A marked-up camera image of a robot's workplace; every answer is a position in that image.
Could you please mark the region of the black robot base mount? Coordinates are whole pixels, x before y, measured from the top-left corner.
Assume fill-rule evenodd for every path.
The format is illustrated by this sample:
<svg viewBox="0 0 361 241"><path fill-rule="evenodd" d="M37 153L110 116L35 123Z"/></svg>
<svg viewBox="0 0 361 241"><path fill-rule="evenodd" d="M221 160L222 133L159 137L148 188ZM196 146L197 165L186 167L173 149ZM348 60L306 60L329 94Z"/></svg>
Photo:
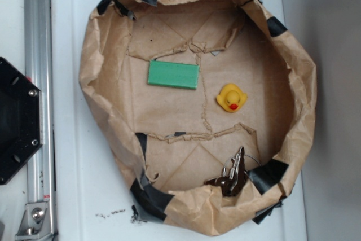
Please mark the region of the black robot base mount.
<svg viewBox="0 0 361 241"><path fill-rule="evenodd" d="M42 146L41 91L1 58L1 185Z"/></svg>

